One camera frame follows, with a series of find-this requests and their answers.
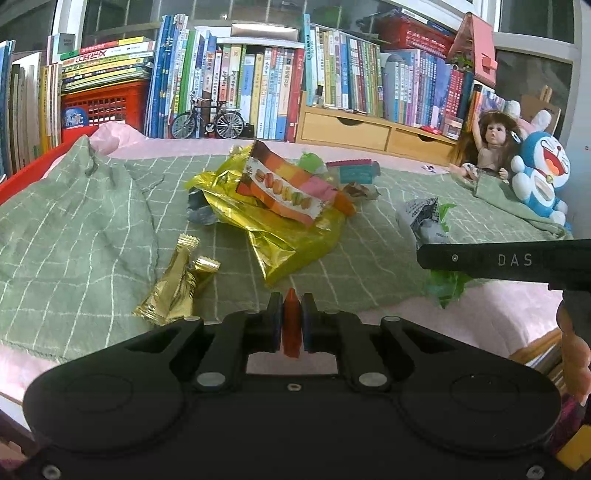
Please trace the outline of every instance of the brown cardboard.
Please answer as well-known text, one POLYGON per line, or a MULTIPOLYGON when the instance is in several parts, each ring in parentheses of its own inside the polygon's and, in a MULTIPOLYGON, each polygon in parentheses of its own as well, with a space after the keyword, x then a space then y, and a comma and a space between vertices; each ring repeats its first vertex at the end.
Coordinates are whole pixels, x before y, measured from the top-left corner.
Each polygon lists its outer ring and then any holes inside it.
POLYGON ((550 115, 552 115, 550 125, 548 125, 548 128, 545 131, 550 135, 554 135, 556 125, 560 119, 561 109, 552 105, 551 103, 543 102, 539 98, 533 97, 531 95, 521 96, 521 118, 523 120, 531 122, 540 110, 548 110, 550 115))

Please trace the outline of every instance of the doll's face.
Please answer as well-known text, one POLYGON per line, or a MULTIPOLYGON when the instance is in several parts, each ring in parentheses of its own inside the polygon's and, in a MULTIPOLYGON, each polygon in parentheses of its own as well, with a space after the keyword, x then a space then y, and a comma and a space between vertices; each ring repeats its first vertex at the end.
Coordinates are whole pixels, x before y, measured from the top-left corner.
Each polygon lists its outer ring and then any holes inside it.
POLYGON ((489 145, 494 145, 500 147, 505 145, 505 140, 507 140, 507 131, 505 126, 502 124, 490 124, 486 127, 486 135, 485 135, 486 143, 489 145))

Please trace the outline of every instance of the bicycle wheel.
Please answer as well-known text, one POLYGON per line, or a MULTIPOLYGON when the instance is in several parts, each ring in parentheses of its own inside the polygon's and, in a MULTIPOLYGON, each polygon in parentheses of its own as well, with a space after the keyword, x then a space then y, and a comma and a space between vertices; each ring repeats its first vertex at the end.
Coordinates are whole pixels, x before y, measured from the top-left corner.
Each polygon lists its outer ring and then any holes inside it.
POLYGON ((233 140, 244 130, 244 120, 238 112, 224 112, 216 118, 216 133, 226 140, 233 140))
POLYGON ((170 134, 172 138, 189 138, 193 135, 195 128, 197 128, 195 117, 191 112, 185 112, 174 119, 173 124, 170 125, 170 134))

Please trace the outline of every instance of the wooden drawer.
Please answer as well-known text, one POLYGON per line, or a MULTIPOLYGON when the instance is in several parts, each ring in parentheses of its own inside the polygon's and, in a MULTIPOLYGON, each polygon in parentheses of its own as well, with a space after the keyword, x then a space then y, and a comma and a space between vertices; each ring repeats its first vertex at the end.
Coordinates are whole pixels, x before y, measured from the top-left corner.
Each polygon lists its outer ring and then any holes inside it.
POLYGON ((346 145, 362 150, 385 151, 391 127, 345 116, 304 112, 301 122, 302 142, 346 145))
POLYGON ((447 139, 421 135, 409 129, 396 129, 388 143, 388 152, 397 157, 411 158, 436 165, 448 165, 453 144, 447 139))

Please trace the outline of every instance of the doll's hair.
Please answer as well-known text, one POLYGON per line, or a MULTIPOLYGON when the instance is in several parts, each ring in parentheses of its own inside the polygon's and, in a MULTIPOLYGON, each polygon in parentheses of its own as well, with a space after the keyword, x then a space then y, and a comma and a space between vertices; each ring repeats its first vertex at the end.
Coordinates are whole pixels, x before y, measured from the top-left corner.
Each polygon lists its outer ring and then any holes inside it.
MULTIPOLYGON (((480 136, 485 144, 486 130, 488 129, 488 126, 492 124, 501 124, 505 127, 506 139, 505 144, 502 146, 501 166, 503 168, 508 168, 513 157, 519 153, 519 143, 515 141, 515 138, 513 138, 513 135, 511 134, 511 132, 515 133, 515 135, 521 139, 519 127, 517 126, 517 122, 515 122, 515 120, 509 115, 498 110, 489 110, 482 114, 479 121, 480 136)), ((476 148, 474 135, 472 135, 471 129, 468 131, 462 131, 460 138, 457 140, 457 144, 450 153, 449 160, 451 163, 460 165, 464 163, 473 163, 476 165, 478 163, 478 149, 476 148)))

